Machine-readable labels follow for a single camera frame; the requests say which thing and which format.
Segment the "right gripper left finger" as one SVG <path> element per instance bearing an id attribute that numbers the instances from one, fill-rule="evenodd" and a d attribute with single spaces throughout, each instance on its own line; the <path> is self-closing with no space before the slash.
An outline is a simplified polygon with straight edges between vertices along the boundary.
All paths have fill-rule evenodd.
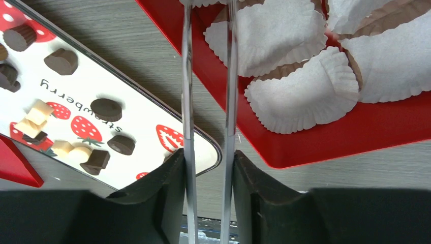
<path id="1" fill-rule="evenodd" d="M 87 190 L 1 192 L 1 243 L 178 243 L 183 149 L 103 198 Z"/>

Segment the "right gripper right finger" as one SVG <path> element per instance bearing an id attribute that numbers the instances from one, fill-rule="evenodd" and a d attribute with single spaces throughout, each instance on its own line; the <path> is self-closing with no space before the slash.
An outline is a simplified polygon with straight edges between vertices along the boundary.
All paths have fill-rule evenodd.
<path id="1" fill-rule="evenodd" d="M 241 243 L 430 243 L 430 190 L 300 193 L 237 151 L 233 194 Z"/>

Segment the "metal tongs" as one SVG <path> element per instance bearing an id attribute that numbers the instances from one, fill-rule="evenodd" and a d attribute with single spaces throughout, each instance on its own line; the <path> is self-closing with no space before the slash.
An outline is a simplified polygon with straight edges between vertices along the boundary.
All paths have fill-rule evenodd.
<path id="1" fill-rule="evenodd" d="M 228 1 L 229 15 L 227 24 L 227 88 L 226 88 L 226 123 L 224 150 L 224 186 L 221 218 L 220 242 L 230 242 L 230 219 L 232 202 L 232 174 L 235 157 L 235 134 L 238 108 L 238 44 L 237 44 L 237 2 Z M 197 189 L 194 147 L 194 118 L 192 93 L 192 1 L 184 6 L 182 28 L 182 95 L 181 112 L 184 135 L 183 153 L 186 161 L 186 195 L 189 243 L 198 243 L 197 227 Z"/>

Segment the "dark oval chocolate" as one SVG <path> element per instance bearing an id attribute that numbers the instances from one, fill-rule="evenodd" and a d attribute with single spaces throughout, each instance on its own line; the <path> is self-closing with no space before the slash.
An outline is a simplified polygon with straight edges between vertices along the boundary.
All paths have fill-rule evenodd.
<path id="1" fill-rule="evenodd" d="M 115 135 L 107 141 L 108 146 L 114 151 L 130 156 L 136 146 L 135 141 L 123 135 Z"/>

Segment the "small dark square chocolate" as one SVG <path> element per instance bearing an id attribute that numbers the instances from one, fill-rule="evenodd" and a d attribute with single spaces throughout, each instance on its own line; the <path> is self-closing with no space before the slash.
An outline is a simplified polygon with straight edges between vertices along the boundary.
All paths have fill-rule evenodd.
<path id="1" fill-rule="evenodd" d="M 94 149 L 89 159 L 80 166 L 90 175 L 99 175 L 102 169 L 105 169 L 110 160 L 110 153 L 105 150 Z"/>

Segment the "dark round cup chocolate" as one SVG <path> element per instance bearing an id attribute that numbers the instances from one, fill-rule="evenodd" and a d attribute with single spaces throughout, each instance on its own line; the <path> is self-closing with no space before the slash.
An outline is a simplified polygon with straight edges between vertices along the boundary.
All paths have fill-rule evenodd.
<path id="1" fill-rule="evenodd" d="M 99 98 L 91 102 L 90 108 L 96 117 L 115 122 L 122 118 L 122 107 L 114 100 Z"/>

